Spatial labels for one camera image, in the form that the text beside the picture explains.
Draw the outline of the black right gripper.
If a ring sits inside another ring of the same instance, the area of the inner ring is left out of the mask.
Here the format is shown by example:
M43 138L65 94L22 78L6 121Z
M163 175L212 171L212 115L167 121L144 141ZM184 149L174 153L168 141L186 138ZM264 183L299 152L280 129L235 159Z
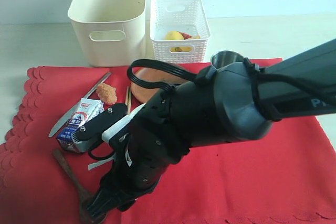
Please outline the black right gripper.
M100 181L100 188L85 204L91 218L117 208L130 209L137 199L151 193L168 168L168 131L136 129L129 133L103 133L115 151L111 170Z

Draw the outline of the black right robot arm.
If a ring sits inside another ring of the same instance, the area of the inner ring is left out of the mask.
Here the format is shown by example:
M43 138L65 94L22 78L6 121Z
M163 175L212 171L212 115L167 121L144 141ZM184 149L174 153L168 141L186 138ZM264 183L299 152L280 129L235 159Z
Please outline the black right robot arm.
M335 112L334 40L270 67L247 58L197 74L155 60L133 65L170 71L186 82L146 82L128 69L132 82L157 93L130 114L112 106L88 122L114 158L86 206L93 219L129 209L192 147L258 140L282 119Z

